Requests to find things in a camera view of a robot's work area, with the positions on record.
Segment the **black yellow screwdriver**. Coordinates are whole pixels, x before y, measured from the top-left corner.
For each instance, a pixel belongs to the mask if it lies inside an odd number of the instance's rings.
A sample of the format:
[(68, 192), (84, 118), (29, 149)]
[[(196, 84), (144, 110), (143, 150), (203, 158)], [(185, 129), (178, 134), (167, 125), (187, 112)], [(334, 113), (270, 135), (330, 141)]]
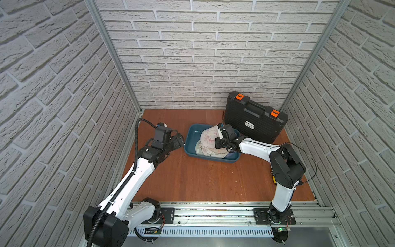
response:
[(276, 181), (276, 179), (275, 179), (275, 175), (274, 175), (273, 169), (271, 169), (271, 176), (272, 176), (273, 183), (274, 183), (275, 185), (277, 185), (277, 181)]

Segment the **black plastic tool case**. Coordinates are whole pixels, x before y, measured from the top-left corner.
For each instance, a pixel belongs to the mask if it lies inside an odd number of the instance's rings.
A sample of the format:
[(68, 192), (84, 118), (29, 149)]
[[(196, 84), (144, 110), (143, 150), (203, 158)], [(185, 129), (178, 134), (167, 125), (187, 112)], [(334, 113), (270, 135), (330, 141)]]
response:
[(273, 144), (289, 120), (285, 112), (263, 106), (237, 91), (228, 94), (224, 123), (253, 140)]

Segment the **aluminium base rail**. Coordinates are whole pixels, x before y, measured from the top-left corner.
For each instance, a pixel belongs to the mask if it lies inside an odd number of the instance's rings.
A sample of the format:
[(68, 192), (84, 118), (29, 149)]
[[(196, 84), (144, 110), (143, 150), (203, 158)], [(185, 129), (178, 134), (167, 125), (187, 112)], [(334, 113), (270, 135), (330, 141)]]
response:
[(285, 242), (288, 233), (299, 227), (328, 228), (334, 233), (341, 227), (333, 209), (314, 202), (297, 202), (292, 209), (295, 225), (257, 225), (253, 209), (268, 209), (268, 203), (193, 203), (170, 202), (162, 207), (175, 208), (173, 224), (142, 223), (138, 232), (154, 237), (266, 237)]

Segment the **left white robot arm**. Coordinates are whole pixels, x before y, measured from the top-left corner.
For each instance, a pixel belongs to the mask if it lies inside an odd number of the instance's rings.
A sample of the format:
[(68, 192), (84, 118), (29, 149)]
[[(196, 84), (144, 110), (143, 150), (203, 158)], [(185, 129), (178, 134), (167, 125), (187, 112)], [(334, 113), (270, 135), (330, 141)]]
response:
[(161, 203), (146, 198), (136, 207), (132, 205), (140, 187), (171, 152), (185, 145), (183, 136), (164, 123), (152, 124), (154, 137), (145, 146), (134, 144), (134, 163), (115, 189), (99, 205), (90, 206), (83, 214), (84, 237), (91, 247), (121, 247), (126, 237), (134, 232), (145, 242), (154, 242), (154, 237), (143, 237), (137, 227), (144, 223), (164, 225)]

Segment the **aluminium corner post left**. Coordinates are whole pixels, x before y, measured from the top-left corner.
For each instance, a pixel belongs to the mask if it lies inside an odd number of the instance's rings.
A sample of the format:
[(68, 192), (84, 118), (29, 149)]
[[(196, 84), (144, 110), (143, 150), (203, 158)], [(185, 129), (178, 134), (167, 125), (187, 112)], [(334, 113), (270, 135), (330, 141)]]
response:
[(110, 33), (106, 27), (106, 23), (105, 23), (104, 19), (101, 16), (101, 13), (100, 13), (100, 10), (97, 6), (96, 1), (86, 0), (85, 2), (86, 2), (86, 5), (89, 9), (90, 14), (92, 15), (93, 20), (97, 26), (97, 29), (102, 36), (104, 44), (106, 45), (108, 52), (114, 62), (115, 68), (117, 69), (117, 72), (119, 73), (119, 76), (126, 88), (126, 91), (128, 92), (128, 95), (130, 96), (131, 101), (133, 102), (134, 108), (137, 110), (138, 113), (141, 114), (143, 112), (143, 109), (139, 105), (137, 97), (134, 94), (134, 91), (131, 87), (128, 76), (126, 75), (125, 69), (124, 69), (123, 64), (121, 62), (120, 56), (119, 56), (117, 49), (113, 43), (113, 40), (111, 39)]

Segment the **aluminium corner post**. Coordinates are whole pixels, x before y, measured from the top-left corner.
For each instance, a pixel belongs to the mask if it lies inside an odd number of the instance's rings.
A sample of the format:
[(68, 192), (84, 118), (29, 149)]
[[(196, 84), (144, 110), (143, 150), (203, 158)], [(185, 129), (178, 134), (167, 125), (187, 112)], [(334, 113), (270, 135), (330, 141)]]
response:
[(302, 70), (298, 74), (295, 82), (293, 83), (288, 95), (286, 96), (284, 102), (280, 107), (280, 111), (284, 112), (290, 103), (291, 99), (293, 98), (294, 94), (296, 93), (297, 89), (299, 88), (302, 80), (306, 76), (307, 72), (309, 71), (312, 64), (316, 61), (317, 57), (321, 53), (322, 49), (324, 48), (325, 44), (327, 43), (329, 37), (332, 35), (335, 27), (338, 25), (341, 17), (344, 15), (345, 11), (347, 10), (351, 0), (341, 0), (338, 2), (331, 18), (329, 19), (327, 25), (325, 26), (322, 34), (320, 35), (319, 39), (317, 40), (312, 52), (308, 56), (305, 64), (302, 67)]
[(121, 62), (120, 56), (119, 56), (117, 49), (113, 43), (113, 40), (111, 39), (110, 33), (106, 27), (106, 23), (105, 23), (104, 19), (101, 16), (101, 13), (100, 13), (100, 10), (97, 6), (96, 1), (86, 0), (85, 2), (86, 2), (86, 5), (89, 9), (90, 14), (92, 15), (93, 20), (97, 26), (97, 29), (102, 36), (104, 44), (106, 45), (108, 52), (114, 62), (115, 68), (117, 69), (117, 72), (119, 73), (119, 76), (126, 88), (126, 91), (128, 92), (128, 95), (130, 96), (131, 101), (133, 102), (134, 108), (137, 110), (138, 113), (141, 114), (143, 112), (143, 109), (139, 105), (137, 97), (134, 94), (134, 91), (131, 87), (128, 76), (126, 75), (125, 69), (124, 69), (123, 64)]

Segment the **pink rainbow unicorn coaster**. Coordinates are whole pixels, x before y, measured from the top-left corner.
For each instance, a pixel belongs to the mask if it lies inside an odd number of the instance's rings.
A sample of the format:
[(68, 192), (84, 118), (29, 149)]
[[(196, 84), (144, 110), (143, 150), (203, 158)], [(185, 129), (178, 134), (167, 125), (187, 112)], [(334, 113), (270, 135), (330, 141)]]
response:
[(200, 142), (202, 147), (216, 150), (215, 139), (218, 137), (219, 137), (219, 128), (217, 125), (204, 130), (200, 137)]

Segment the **teal plastic storage box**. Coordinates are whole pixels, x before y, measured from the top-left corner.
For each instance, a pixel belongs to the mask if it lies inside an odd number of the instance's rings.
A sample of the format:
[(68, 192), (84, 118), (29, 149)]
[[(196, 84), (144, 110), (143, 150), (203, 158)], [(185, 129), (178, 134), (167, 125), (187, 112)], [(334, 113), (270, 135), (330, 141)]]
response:
[(197, 153), (196, 152), (196, 146), (198, 144), (198, 141), (200, 140), (201, 134), (203, 131), (206, 129), (209, 129), (211, 125), (208, 124), (200, 124), (196, 123), (193, 124), (187, 134), (187, 138), (185, 141), (185, 146), (184, 146), (184, 151), (185, 153), (194, 158), (200, 158), (203, 160), (209, 160), (209, 161), (215, 161), (215, 162), (223, 162), (223, 163), (235, 163), (240, 159), (241, 154), (234, 152), (234, 153), (229, 153), (226, 157), (224, 158), (219, 158), (219, 157), (210, 157), (210, 156), (205, 156), (203, 153)]

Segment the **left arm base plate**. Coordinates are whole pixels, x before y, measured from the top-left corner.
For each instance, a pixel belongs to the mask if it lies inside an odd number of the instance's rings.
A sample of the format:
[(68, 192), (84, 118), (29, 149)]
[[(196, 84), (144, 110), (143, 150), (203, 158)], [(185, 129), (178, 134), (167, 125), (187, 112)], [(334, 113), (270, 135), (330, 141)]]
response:
[(173, 224), (175, 217), (175, 208), (173, 207), (162, 207), (160, 210), (155, 210), (154, 215), (151, 219), (147, 220), (149, 224)]

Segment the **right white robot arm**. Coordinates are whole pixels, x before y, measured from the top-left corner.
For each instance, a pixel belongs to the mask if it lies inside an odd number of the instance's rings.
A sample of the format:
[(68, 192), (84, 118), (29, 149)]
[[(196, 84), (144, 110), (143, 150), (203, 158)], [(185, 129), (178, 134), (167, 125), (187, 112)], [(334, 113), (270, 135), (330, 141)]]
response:
[(297, 186), (302, 184), (306, 167), (293, 147), (288, 144), (272, 145), (255, 141), (246, 136), (237, 136), (229, 124), (220, 123), (215, 126), (218, 137), (215, 148), (225, 148), (238, 153), (249, 154), (269, 162), (276, 184), (268, 214), (275, 217), (283, 216), (291, 209), (291, 200)]

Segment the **aluminium corner post right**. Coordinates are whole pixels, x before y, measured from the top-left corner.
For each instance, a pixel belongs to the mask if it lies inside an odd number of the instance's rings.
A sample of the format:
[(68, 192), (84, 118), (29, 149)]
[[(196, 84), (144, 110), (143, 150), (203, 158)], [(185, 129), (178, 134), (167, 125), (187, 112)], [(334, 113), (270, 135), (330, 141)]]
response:
[(306, 76), (307, 72), (309, 71), (312, 64), (316, 61), (317, 57), (321, 53), (322, 49), (324, 48), (325, 44), (327, 43), (329, 37), (332, 35), (335, 27), (338, 25), (341, 17), (344, 15), (345, 11), (347, 10), (351, 0), (341, 0), (338, 2), (331, 18), (329, 19), (327, 25), (325, 26), (322, 34), (320, 35), (319, 39), (317, 40), (312, 52), (308, 56), (305, 64), (302, 67), (302, 70), (298, 74), (295, 82), (293, 83), (288, 95), (286, 96), (284, 102), (280, 107), (280, 111), (284, 112), (290, 103), (291, 99), (293, 98), (294, 94), (296, 93), (297, 89), (299, 88), (302, 80)]

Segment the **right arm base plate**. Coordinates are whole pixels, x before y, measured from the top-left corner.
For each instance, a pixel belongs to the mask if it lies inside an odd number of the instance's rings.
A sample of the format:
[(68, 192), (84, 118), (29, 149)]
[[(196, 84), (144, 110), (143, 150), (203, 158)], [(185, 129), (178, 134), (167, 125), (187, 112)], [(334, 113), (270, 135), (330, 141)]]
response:
[(256, 208), (253, 209), (255, 222), (257, 225), (295, 225), (296, 220), (291, 208), (284, 212), (278, 212), (276, 209)]

